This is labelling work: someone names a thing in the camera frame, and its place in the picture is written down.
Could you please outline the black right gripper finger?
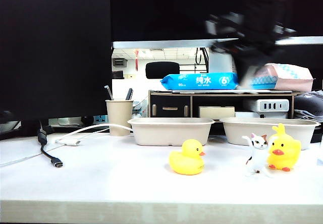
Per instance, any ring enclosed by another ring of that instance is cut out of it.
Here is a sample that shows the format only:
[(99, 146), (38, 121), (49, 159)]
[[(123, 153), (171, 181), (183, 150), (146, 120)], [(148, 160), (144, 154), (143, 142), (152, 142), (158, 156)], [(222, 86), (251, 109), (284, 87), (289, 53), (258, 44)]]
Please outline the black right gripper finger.
[(251, 88), (254, 75), (265, 64), (265, 55), (256, 54), (236, 54), (233, 56), (238, 75), (239, 88)]

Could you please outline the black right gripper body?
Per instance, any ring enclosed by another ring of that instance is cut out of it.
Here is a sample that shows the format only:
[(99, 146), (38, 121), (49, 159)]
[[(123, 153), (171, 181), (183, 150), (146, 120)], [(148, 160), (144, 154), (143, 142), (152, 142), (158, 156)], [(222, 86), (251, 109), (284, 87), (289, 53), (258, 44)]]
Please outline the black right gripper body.
[(217, 37), (210, 49), (235, 57), (271, 58), (278, 52), (277, 15), (270, 13), (228, 13), (211, 15), (205, 22), (208, 34)]

